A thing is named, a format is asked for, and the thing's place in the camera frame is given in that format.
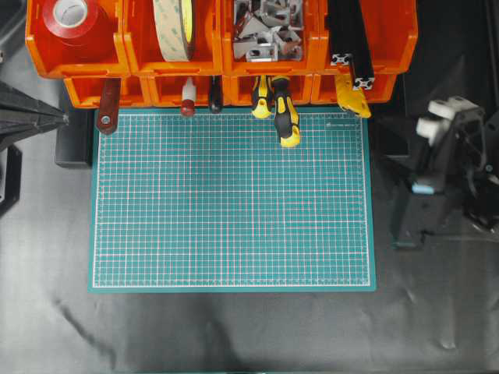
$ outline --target orange storage bin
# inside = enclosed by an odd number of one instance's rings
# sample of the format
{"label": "orange storage bin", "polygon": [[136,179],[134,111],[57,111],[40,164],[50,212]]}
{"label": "orange storage bin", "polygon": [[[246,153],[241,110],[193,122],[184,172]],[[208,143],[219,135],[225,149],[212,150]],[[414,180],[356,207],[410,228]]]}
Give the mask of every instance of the orange storage bin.
{"label": "orange storage bin", "polygon": [[[185,76],[155,76],[144,78],[150,91],[152,104],[155,107],[180,107],[182,103],[182,87],[186,83]],[[210,93],[210,76],[193,76],[196,85],[196,106],[206,107],[208,105],[208,94]],[[230,80],[222,77],[222,89],[224,94],[224,105],[230,105]]]}
{"label": "orange storage bin", "polygon": [[[65,86],[75,108],[99,108],[105,78],[66,78]],[[150,107],[147,80],[136,76],[122,78],[120,107]]]}
{"label": "orange storage bin", "polygon": [[123,0],[98,0],[111,21],[114,50],[104,58],[78,58],[73,48],[63,44],[44,24],[42,9],[45,0],[28,0],[26,45],[38,74],[46,78],[66,78],[72,76],[129,75],[125,45],[122,39]]}
{"label": "orange storage bin", "polygon": [[247,62],[246,58],[234,59],[234,0],[223,0],[222,35],[224,47],[224,74],[228,76],[258,76],[312,74],[319,68],[317,56],[320,48],[319,3],[317,0],[303,0],[305,30],[303,31],[302,61]]}
{"label": "orange storage bin", "polygon": [[[327,0],[320,3],[320,74],[346,72],[331,66]],[[360,0],[375,73],[406,72],[418,39],[416,0]]]}
{"label": "orange storage bin", "polygon": [[[289,88],[295,105],[306,105],[310,103],[312,93],[313,75],[290,76]],[[251,95],[255,84],[254,76],[233,76],[231,77],[230,90],[232,105],[250,106],[252,104]]]}
{"label": "orange storage bin", "polygon": [[[376,75],[372,90],[364,90],[367,102],[370,104],[386,103],[391,99],[397,75]],[[311,104],[336,104],[336,86],[334,76],[313,76]]]}
{"label": "orange storage bin", "polygon": [[221,0],[196,2],[196,44],[190,62],[166,62],[159,48],[152,0],[123,0],[123,30],[130,68],[138,76],[222,74]]}

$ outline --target masking tape roll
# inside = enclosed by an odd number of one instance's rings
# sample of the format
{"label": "masking tape roll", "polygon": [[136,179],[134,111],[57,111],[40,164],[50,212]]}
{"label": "masking tape roll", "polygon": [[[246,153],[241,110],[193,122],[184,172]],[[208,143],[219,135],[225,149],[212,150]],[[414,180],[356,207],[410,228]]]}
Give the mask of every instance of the masking tape roll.
{"label": "masking tape roll", "polygon": [[168,62],[185,62],[193,57],[195,0],[152,0],[154,22],[161,54]]}

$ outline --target grid lines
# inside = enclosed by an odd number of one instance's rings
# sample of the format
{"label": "grid lines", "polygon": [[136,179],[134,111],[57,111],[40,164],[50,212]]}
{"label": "grid lines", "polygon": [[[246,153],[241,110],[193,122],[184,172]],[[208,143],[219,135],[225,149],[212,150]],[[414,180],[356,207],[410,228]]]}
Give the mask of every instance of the grid lines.
{"label": "grid lines", "polygon": [[287,150],[271,119],[121,113],[98,140],[90,288],[369,287],[363,123],[300,121]]}

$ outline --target double-sided tape roll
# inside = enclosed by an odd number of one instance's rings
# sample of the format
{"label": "double-sided tape roll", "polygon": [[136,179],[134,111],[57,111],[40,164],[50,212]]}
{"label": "double-sided tape roll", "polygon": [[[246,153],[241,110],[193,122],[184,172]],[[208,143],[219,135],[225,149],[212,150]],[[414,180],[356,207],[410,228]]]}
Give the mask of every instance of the double-sided tape roll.
{"label": "double-sided tape roll", "polygon": [[79,58],[98,58],[114,47],[113,30],[96,0],[46,0],[44,24]]}
{"label": "double-sided tape roll", "polygon": [[157,41],[163,58],[167,62],[189,61],[194,53],[196,1],[152,0],[152,2]]}

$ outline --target cutting mat border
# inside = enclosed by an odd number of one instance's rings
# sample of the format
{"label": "cutting mat border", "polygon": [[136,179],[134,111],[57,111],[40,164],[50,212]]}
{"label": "cutting mat border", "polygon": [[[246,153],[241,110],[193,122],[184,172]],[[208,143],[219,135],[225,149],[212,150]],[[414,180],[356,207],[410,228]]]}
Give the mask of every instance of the cutting mat border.
{"label": "cutting mat border", "polygon": [[[328,114],[341,114],[344,113],[339,108],[332,107],[298,107],[299,113],[313,114],[313,115],[328,115]],[[197,108],[197,114],[210,114],[207,108]],[[224,114],[248,114],[248,108],[225,108]],[[120,109],[120,115],[178,115],[179,109],[171,108],[148,108],[148,109]],[[92,215],[90,217],[90,245],[89,245],[89,263],[88,263],[88,291],[97,294],[178,294],[178,293],[296,293],[296,292],[368,292],[376,291],[376,264],[374,262],[374,231],[373,231],[373,207],[371,196],[371,173],[370,173],[370,157],[369,157],[369,135],[367,121],[363,120],[363,159],[364,159],[364,175],[365,175],[365,193],[366,193],[366,214],[371,225],[368,227],[369,238],[367,239],[369,251],[369,272],[370,272],[370,285],[369,286],[290,286],[290,287],[134,287],[134,288],[114,288],[114,287],[94,287],[94,246],[95,246],[95,225],[94,218],[96,217],[97,199],[94,199],[94,191],[97,191],[97,168],[92,167],[92,189],[90,191],[90,198],[92,202]],[[99,136],[100,133],[94,130],[94,152],[92,165],[98,164],[99,157]]]}

